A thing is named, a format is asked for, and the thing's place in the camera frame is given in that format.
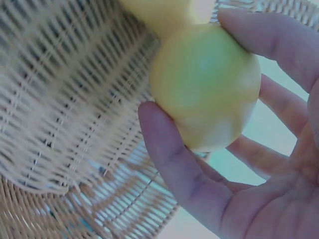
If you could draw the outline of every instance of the yellow lemon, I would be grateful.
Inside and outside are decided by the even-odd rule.
[[[218,24],[173,34],[155,57],[149,78],[157,104],[195,151],[226,147],[240,136],[261,84],[257,57]]]
[[[208,23],[215,5],[213,0],[120,0],[120,2],[162,39],[186,26]]]

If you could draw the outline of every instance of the wicker weave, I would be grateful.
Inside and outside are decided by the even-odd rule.
[[[217,1],[289,14],[307,1]],[[153,238],[177,209],[137,118],[159,40],[116,0],[0,0],[0,235]]]

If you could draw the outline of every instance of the second yellow fruit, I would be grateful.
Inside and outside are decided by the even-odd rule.
[[[213,0],[120,0],[120,2],[162,39],[181,28],[208,23],[215,4]]]

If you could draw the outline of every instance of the palm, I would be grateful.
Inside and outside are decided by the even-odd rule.
[[[318,158],[307,124],[294,153],[273,168],[265,184],[234,194],[221,224],[225,238],[294,239],[318,235]]]
[[[306,103],[263,76],[260,100],[298,139],[292,154],[242,135],[227,149],[267,181],[230,182],[183,145],[168,115],[146,103],[139,116],[150,157],[177,201],[223,239],[317,239],[319,34],[280,14],[224,10],[219,20],[243,47],[276,60],[310,94]]]

